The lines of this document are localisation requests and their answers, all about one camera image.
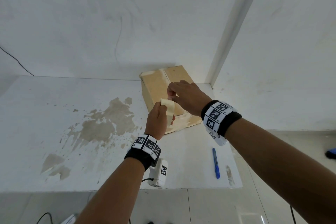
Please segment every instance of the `hand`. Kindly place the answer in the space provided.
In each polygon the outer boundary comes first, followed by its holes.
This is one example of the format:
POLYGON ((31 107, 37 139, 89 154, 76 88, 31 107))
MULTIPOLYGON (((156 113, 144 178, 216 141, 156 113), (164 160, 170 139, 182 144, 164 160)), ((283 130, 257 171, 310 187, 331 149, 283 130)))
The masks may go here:
POLYGON ((167 89, 168 99, 178 103, 192 115, 201 116, 203 107, 212 99, 199 89, 196 83, 185 80, 171 82, 167 89))
POLYGON ((156 140, 160 140, 167 130, 167 107, 156 102, 147 117, 145 134, 149 134, 156 140))

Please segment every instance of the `cardboard box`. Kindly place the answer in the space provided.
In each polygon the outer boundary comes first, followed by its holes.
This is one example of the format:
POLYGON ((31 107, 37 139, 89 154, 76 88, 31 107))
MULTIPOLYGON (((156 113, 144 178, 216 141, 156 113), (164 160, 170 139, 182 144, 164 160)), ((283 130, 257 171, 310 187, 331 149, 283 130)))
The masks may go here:
MULTIPOLYGON (((141 78, 142 96, 149 112, 154 104, 159 102, 161 98, 168 98, 167 88, 170 82, 179 82, 180 80, 185 80, 189 83, 193 82, 183 66, 144 72, 141 73, 139 77, 141 78)), ((202 122, 200 117, 191 115, 177 103, 175 103, 174 115, 176 120, 173 125, 167 128, 166 134, 202 122)))

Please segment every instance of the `table surface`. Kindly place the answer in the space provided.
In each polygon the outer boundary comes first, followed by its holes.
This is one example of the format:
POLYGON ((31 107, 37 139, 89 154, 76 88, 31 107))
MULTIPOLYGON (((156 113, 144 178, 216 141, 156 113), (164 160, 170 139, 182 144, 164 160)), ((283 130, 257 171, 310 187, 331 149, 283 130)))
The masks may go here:
MULTIPOLYGON (((209 84, 198 86, 213 97, 209 84)), ((98 190, 144 132, 147 114, 140 81, 19 77, 0 97, 0 192, 98 190)), ((218 146, 203 124, 160 144, 163 188, 242 187, 229 143, 218 146)))

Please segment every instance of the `blue pen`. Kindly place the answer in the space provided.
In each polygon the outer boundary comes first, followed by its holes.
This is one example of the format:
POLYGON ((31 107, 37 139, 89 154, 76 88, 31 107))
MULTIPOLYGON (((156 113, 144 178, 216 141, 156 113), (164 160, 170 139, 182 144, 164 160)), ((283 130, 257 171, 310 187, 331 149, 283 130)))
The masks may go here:
POLYGON ((213 153, 213 160, 215 162, 215 173, 216 173, 216 178, 220 178, 220 173, 219 173, 219 167, 218 167, 218 161, 217 161, 217 155, 216 155, 216 149, 212 148, 212 153, 213 153))

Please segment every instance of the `forearm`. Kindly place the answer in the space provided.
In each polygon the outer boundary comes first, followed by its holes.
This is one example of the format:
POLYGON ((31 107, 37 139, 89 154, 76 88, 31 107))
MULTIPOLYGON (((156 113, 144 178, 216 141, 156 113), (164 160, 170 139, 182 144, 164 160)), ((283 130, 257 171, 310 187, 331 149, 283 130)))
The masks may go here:
POLYGON ((309 223, 331 220, 336 212, 334 173, 244 119, 234 122, 225 138, 257 175, 309 223))
POLYGON ((126 158, 97 191, 76 224, 126 224, 144 175, 143 164, 126 158))

